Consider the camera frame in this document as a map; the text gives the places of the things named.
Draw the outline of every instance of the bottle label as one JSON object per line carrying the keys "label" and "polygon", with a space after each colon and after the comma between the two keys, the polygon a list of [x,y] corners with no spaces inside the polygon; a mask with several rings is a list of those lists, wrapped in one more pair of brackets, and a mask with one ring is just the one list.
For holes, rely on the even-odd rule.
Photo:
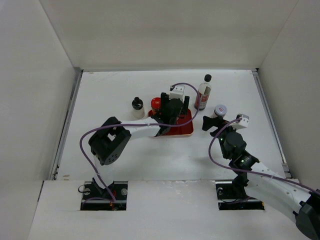
{"label": "bottle label", "polygon": [[210,93],[209,94],[201,94],[201,93],[199,93],[199,95],[200,95],[200,99],[201,99],[200,105],[198,106],[198,101],[199,100],[198,100],[198,95],[197,95],[196,99],[195,99],[195,106],[197,108],[199,108],[199,109],[204,109],[206,107],[206,105],[207,105]]}

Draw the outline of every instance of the metal bar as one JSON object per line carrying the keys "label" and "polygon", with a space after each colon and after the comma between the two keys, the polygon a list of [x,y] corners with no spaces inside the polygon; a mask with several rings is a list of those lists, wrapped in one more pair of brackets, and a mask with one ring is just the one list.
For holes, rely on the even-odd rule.
{"label": "metal bar", "polygon": [[56,151],[56,154],[55,154],[55,158],[54,158],[54,161],[53,161],[53,164],[52,164],[51,171],[49,172],[49,176],[48,176],[49,180],[55,180],[55,176],[58,173],[58,169],[59,169],[58,166],[60,165],[61,156],[62,156],[62,153],[63,153],[64,148],[65,148],[65,143],[66,143],[66,138],[67,138],[67,134],[68,134],[68,130],[69,130],[69,125],[70,125],[72,113],[74,111],[76,98],[77,98],[77,94],[78,94],[78,90],[79,90],[79,86],[80,86],[80,82],[81,82],[81,78],[82,78],[83,70],[81,70],[80,68],[76,68],[75,71],[77,72],[77,74],[75,76],[73,89],[71,91],[69,106],[68,106],[67,111],[66,111],[66,117],[65,117],[65,120],[64,120],[62,133],[61,133],[61,136],[60,136],[59,145],[58,145],[58,148],[57,148],[57,151]]}
{"label": "metal bar", "polygon": [[287,163],[286,157],[285,157],[283,148],[282,148],[281,143],[280,143],[280,139],[279,139],[279,136],[278,136],[278,133],[277,133],[277,130],[276,130],[276,126],[275,126],[274,120],[272,118],[272,115],[271,115],[271,112],[270,112],[270,109],[269,109],[269,106],[268,106],[268,102],[267,102],[264,90],[262,88],[262,85],[261,85],[261,82],[260,82],[260,79],[259,79],[258,72],[257,71],[252,71],[252,75],[253,75],[254,81],[256,83],[256,86],[258,88],[258,92],[259,92],[259,95],[260,95],[264,110],[267,113],[268,121],[269,121],[269,123],[271,125],[272,131],[273,131],[273,135],[274,135],[274,137],[276,139],[276,143],[278,145],[278,148],[279,148],[279,151],[280,151],[280,154],[281,154],[281,157],[282,157],[282,161],[283,161],[283,163],[286,164]]}

